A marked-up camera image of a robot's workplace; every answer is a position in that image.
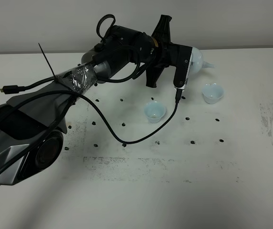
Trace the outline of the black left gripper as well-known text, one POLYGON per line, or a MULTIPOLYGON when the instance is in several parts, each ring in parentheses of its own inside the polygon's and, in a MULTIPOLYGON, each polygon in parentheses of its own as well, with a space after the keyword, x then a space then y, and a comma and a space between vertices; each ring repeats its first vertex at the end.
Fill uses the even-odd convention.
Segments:
POLYGON ((161 15, 158 24, 156 25, 151 37, 156 43, 155 59, 146 69, 146 86, 156 88, 157 80, 159 79, 167 64, 166 55, 169 44, 171 43, 170 36, 170 21, 172 17, 169 15, 161 15))

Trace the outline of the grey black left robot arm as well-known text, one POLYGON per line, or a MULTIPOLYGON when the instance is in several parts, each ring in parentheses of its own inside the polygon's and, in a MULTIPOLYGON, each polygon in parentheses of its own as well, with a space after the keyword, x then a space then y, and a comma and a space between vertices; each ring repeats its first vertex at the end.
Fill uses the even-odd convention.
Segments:
POLYGON ((146 75, 156 87, 165 67, 171 17, 162 15, 152 35, 112 23, 81 63, 29 86, 9 85, 11 98, 0 105, 0 186, 15 185, 52 165, 67 133, 65 115, 98 83, 114 83, 114 75, 129 63, 130 79, 146 75))

